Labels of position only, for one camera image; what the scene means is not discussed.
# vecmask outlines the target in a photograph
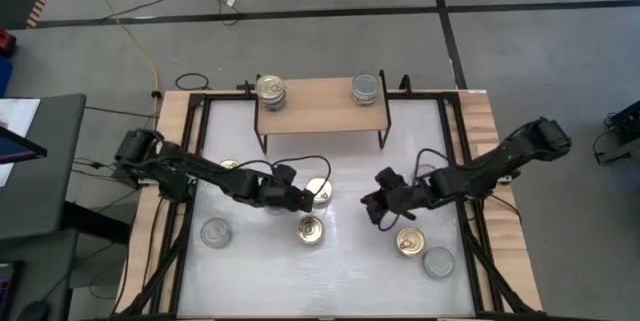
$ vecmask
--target desk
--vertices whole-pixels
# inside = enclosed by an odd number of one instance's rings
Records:
[[[236,91],[210,91],[211,93],[233,93]],[[180,144],[187,116],[187,104],[190,92],[169,91],[165,94],[163,107],[158,122],[158,131],[165,139]],[[471,154],[477,157],[498,145],[499,139],[496,131],[489,97],[484,91],[459,91],[459,97],[465,122],[466,134],[469,139]],[[199,130],[198,121],[200,117],[196,114],[192,128],[191,143],[189,151],[195,149],[195,140]],[[460,143],[456,136],[457,130],[452,129],[456,156],[461,157]],[[499,186],[495,190],[498,197],[505,199],[515,205],[510,187]],[[140,195],[137,217],[134,221],[133,232],[129,241],[129,262],[127,264],[127,279],[122,290],[121,302],[117,311],[125,309],[134,297],[140,292],[144,284],[143,275],[147,265],[147,253],[149,252],[149,241],[153,233],[153,244],[151,245],[151,257],[149,259],[149,271],[147,279],[155,270],[158,254],[162,244],[165,223],[167,220],[168,203],[164,202],[158,206],[160,199],[158,189],[155,186],[145,188]],[[156,209],[160,207],[158,220],[155,229],[152,229]],[[487,201],[484,209],[489,240],[493,252],[494,263],[500,270],[511,287],[522,297],[522,299],[534,309],[541,309],[540,299],[536,288],[529,255],[527,253],[522,228],[518,217],[505,206],[492,201]],[[176,230],[181,226],[181,219],[178,217]],[[485,310],[493,310],[489,293],[487,276],[482,267],[478,264],[478,274],[480,278],[481,294]],[[175,263],[169,269],[162,288],[160,310],[168,311],[171,290],[173,287],[173,275]]]
[[[45,97],[26,138],[47,149],[47,157],[18,162],[0,188],[0,240],[76,228],[126,244],[130,227],[65,202],[87,97]]]
[[[17,320],[22,309],[42,297],[69,272],[76,250],[78,232],[59,231],[44,236],[0,242],[0,261],[21,261],[15,297],[10,305],[9,320]],[[66,320],[69,299],[69,277],[47,297],[49,320]]]

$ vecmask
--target gold can lid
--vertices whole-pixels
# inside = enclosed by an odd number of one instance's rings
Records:
[[[298,223],[298,237],[307,245],[317,244],[322,240],[324,225],[315,216],[306,216]]]
[[[400,230],[396,238],[396,244],[403,255],[413,257],[424,251],[427,246],[427,240],[420,230],[409,227]]]
[[[229,170],[231,170],[232,168],[238,167],[238,165],[239,165],[238,161],[235,161],[235,160],[224,160],[220,162],[220,166]]]
[[[262,76],[256,81],[256,93],[261,99],[275,99],[282,96],[284,92],[284,82],[273,75]]]
[[[307,190],[311,191],[312,194],[316,195],[313,198],[313,207],[315,208],[323,208],[329,205],[329,201],[331,200],[331,194],[333,193],[333,186],[331,185],[331,181],[327,180],[324,177],[314,177],[309,182],[307,182],[307,186],[305,187]]]

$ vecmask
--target white paper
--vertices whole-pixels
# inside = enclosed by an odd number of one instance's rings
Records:
[[[236,3],[236,0],[227,0],[227,5],[229,7],[233,7],[233,4]]]
[[[25,137],[38,110],[40,99],[0,99],[0,126]],[[0,187],[6,185],[13,164],[0,165]]]

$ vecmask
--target table leg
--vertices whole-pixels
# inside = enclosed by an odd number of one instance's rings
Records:
[[[102,237],[115,243],[128,244],[131,226],[125,222],[101,215],[69,201],[64,203],[63,229],[74,228],[82,233]]]

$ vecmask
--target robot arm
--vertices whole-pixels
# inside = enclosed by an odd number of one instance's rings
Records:
[[[253,207],[278,206],[292,212],[310,212],[313,205],[309,190],[291,185],[296,170],[287,165],[276,165],[271,175],[245,168],[226,169],[164,141],[157,131],[127,132],[115,159],[118,169],[133,181],[158,181],[160,196],[174,202],[191,202],[194,179],[201,179],[220,187],[235,201]]]
[[[450,166],[416,175],[413,185],[390,167],[375,177],[380,189],[362,198],[371,222],[379,225],[391,211],[410,220],[410,210],[435,209],[467,198],[484,198],[504,176],[516,177],[518,168],[531,160],[553,161],[566,155],[571,139],[555,121],[545,118],[529,122],[505,138],[494,150],[467,165]]]

